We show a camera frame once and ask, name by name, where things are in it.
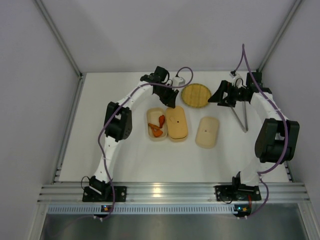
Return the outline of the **beige lunch box lid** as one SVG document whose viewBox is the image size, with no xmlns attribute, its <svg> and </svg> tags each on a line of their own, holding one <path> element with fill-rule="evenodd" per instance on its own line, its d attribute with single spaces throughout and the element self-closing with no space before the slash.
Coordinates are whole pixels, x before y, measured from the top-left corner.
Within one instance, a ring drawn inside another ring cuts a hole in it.
<svg viewBox="0 0 320 240">
<path fill-rule="evenodd" d="M 200 148 L 214 148 L 217 143 L 219 126 L 220 122 L 215 117 L 205 116 L 201 118 L 195 137 L 195 143 Z"/>
</svg>

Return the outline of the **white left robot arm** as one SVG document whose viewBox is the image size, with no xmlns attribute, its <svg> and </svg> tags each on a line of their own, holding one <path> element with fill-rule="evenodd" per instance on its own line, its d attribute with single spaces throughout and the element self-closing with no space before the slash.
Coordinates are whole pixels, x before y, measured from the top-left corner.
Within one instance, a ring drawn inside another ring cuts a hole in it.
<svg viewBox="0 0 320 240">
<path fill-rule="evenodd" d="M 127 139 L 133 128 L 132 112 L 146 98 L 157 95 L 166 107 L 175 108 L 178 88 L 186 81 L 176 74 L 170 78 L 169 72 L 157 66 L 155 71 L 140 78 L 137 86 L 118 102 L 110 102 L 106 108 L 104 125 L 98 135 L 101 159 L 94 175 L 89 179 L 89 190 L 106 198 L 112 191 L 112 165 L 121 141 Z"/>
</svg>

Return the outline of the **orange lunch box container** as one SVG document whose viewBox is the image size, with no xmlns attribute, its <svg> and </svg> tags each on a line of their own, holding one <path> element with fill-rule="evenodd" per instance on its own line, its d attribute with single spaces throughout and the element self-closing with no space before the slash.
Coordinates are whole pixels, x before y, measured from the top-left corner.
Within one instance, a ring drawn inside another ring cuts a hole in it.
<svg viewBox="0 0 320 240">
<path fill-rule="evenodd" d="M 184 142 L 188 138 L 188 133 L 187 134 L 168 133 L 168 137 L 172 142 L 179 143 L 179 142 Z"/>
</svg>

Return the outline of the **round woven bamboo tray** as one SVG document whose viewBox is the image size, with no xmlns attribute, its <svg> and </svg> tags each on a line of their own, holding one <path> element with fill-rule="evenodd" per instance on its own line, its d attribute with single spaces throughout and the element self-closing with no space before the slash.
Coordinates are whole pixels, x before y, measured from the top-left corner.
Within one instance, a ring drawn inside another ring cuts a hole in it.
<svg viewBox="0 0 320 240">
<path fill-rule="evenodd" d="M 204 108 L 208 103 L 208 99 L 212 96 L 208 87 L 200 83 L 192 83 L 184 87 L 181 91 L 182 102 L 191 108 Z"/>
</svg>

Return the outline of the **aluminium frame post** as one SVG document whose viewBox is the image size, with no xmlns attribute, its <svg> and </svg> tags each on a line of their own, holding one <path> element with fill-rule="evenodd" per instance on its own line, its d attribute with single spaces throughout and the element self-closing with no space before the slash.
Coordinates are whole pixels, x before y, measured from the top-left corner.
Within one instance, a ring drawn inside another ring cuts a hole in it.
<svg viewBox="0 0 320 240">
<path fill-rule="evenodd" d="M 257 72 L 262 72 L 264 70 L 304 2 L 304 0 L 293 1 L 292 5 L 284 16 L 276 34 L 274 35 L 269 47 L 267 48 L 267 51 L 264 54 L 258 68 L 256 69 Z"/>
<path fill-rule="evenodd" d="M 49 30 L 53 34 L 57 44 L 59 45 L 60 49 L 62 50 L 64 56 L 66 57 L 67 61 L 69 62 L 70 66 L 72 67 L 73 71 L 75 72 L 76 76 L 80 80 L 83 77 L 83 73 L 79 69 L 76 61 L 74 60 L 66 42 L 64 41 L 63 36 L 61 35 L 58 27 L 56 26 L 53 18 L 51 17 L 49 11 L 47 10 L 44 2 L 42 0 L 33 0 L 32 1 L 39 11 L 40 15 L 42 16 L 44 22 L 48 26 Z"/>
</svg>

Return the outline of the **orange fried chicken piece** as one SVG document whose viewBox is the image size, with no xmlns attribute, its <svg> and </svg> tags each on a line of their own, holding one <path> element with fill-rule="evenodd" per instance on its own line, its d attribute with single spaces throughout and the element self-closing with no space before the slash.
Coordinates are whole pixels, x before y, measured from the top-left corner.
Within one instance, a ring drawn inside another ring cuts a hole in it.
<svg viewBox="0 0 320 240">
<path fill-rule="evenodd" d="M 148 126 L 150 127 L 152 134 L 155 138 L 159 138 L 163 134 L 163 131 L 160 129 L 159 126 L 152 123 L 148 123 Z"/>
</svg>

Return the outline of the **left aluminium frame post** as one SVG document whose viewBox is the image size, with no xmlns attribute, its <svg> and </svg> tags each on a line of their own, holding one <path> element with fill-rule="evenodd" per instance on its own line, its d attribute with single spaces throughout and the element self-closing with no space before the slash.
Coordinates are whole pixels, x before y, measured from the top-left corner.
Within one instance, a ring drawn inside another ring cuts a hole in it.
<svg viewBox="0 0 320 240">
<path fill-rule="evenodd" d="M 83 77 L 83 73 L 79 69 L 76 61 L 74 60 L 66 42 L 64 41 L 63 36 L 61 35 L 58 27 L 56 26 L 53 18 L 51 17 L 49 11 L 47 10 L 44 2 L 42 0 L 33 0 L 32 1 L 39 11 L 40 15 L 42 16 L 44 22 L 48 26 L 49 30 L 53 34 L 57 44 L 59 45 L 60 49 L 62 50 L 64 56 L 66 57 L 67 61 L 69 62 L 70 66 L 72 67 L 73 71 L 75 72 L 76 76 L 80 80 Z"/>
</svg>

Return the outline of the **beige lunch box container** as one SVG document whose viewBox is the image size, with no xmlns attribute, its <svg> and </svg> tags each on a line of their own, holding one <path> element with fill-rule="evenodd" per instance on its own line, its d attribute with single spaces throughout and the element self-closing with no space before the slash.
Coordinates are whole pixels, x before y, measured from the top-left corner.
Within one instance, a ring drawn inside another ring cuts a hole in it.
<svg viewBox="0 0 320 240">
<path fill-rule="evenodd" d="M 160 107 L 150 108 L 146 112 L 147 133 L 148 133 L 150 140 L 152 140 L 154 142 L 164 141 L 168 135 L 166 116 L 165 116 L 165 123 L 164 123 L 163 127 L 161 128 L 161 130 L 163 131 L 163 134 L 160 137 L 154 137 L 151 128 L 148 126 L 148 123 L 151 123 L 151 124 L 157 125 L 159 127 L 159 117 L 161 115 L 165 116 L 165 111 Z"/>
</svg>

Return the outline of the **right aluminium frame post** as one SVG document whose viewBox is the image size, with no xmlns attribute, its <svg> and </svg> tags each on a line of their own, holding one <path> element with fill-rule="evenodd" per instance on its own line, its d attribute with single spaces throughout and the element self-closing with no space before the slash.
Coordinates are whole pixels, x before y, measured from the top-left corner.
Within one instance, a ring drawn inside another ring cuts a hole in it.
<svg viewBox="0 0 320 240">
<path fill-rule="evenodd" d="M 264 54 L 258 68 L 256 69 L 257 72 L 262 72 L 264 70 L 304 2 L 304 0 L 293 1 L 292 5 L 284 16 L 276 34 L 274 35 L 269 47 L 267 48 L 267 51 Z"/>
</svg>

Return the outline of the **metal serving tongs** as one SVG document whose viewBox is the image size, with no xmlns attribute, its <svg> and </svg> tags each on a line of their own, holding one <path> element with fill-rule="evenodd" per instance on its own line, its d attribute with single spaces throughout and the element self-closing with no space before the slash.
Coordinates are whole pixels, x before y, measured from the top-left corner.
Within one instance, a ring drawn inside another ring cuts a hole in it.
<svg viewBox="0 0 320 240">
<path fill-rule="evenodd" d="M 232 115 L 234 116 L 236 122 L 238 123 L 238 125 L 240 126 L 241 130 L 244 133 L 247 133 L 249 130 L 249 126 L 248 126 L 248 115 L 247 115 L 247 106 L 246 106 L 246 102 L 242 102 L 242 115 L 243 115 L 243 120 L 240 119 L 240 117 L 238 116 L 238 114 L 235 111 L 234 107 L 231 107 L 230 110 L 232 112 Z"/>
</svg>

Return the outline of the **red fried chicken drumstick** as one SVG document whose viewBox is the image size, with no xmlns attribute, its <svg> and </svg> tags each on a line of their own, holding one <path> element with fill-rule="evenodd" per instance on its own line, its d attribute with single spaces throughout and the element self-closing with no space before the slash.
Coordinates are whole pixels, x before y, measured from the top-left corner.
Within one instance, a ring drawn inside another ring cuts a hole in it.
<svg viewBox="0 0 320 240">
<path fill-rule="evenodd" d="M 159 118 L 158 118 L 158 121 L 159 121 L 159 128 L 162 129 L 163 128 L 163 125 L 165 124 L 165 121 L 166 121 L 166 118 L 164 115 L 161 115 Z"/>
</svg>

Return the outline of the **orange lunch box lid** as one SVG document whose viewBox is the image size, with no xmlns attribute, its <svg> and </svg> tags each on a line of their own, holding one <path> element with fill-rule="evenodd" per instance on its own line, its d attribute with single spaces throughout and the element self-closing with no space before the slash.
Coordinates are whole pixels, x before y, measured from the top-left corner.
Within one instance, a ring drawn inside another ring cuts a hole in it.
<svg viewBox="0 0 320 240">
<path fill-rule="evenodd" d="M 168 107 L 165 110 L 168 133 L 188 134 L 188 125 L 185 111 L 181 106 L 175 108 Z"/>
</svg>

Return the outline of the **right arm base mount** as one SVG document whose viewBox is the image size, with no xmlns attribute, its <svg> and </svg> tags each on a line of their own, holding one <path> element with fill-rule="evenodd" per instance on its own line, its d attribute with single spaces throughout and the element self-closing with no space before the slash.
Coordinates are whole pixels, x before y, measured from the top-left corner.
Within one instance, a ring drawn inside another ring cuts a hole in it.
<svg viewBox="0 0 320 240">
<path fill-rule="evenodd" d="M 261 201 L 258 185 L 248 186 L 241 183 L 240 172 L 232 177 L 231 184 L 215 185 L 215 196 L 218 202 L 231 204 L 236 201 Z"/>
</svg>

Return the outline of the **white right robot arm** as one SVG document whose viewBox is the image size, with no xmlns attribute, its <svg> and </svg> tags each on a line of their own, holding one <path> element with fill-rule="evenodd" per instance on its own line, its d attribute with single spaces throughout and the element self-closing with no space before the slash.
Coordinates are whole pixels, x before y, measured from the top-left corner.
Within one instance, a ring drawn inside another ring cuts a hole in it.
<svg viewBox="0 0 320 240">
<path fill-rule="evenodd" d="M 254 187 L 263 175 L 293 159 L 300 124 L 282 113 L 273 99 L 272 91 L 263 85 L 261 72 L 247 73 L 246 80 L 235 71 L 230 75 L 233 82 L 222 80 L 208 102 L 229 108 L 234 108 L 237 102 L 247 102 L 257 112 L 262 126 L 254 145 L 255 156 L 235 176 L 241 185 Z"/>
</svg>

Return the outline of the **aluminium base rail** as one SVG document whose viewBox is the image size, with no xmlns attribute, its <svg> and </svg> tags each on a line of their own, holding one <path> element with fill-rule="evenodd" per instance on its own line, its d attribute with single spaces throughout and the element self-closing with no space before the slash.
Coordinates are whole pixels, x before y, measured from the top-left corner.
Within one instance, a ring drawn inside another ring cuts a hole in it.
<svg viewBox="0 0 320 240">
<path fill-rule="evenodd" d="M 211 204 L 216 203 L 214 182 L 163 183 L 163 182 L 117 182 L 126 186 L 127 204 Z M 268 203 L 309 202 L 310 197 L 303 183 L 267 183 Z M 38 204 L 80 204 L 83 189 L 79 183 L 58 182 L 43 185 L 37 198 Z"/>
</svg>

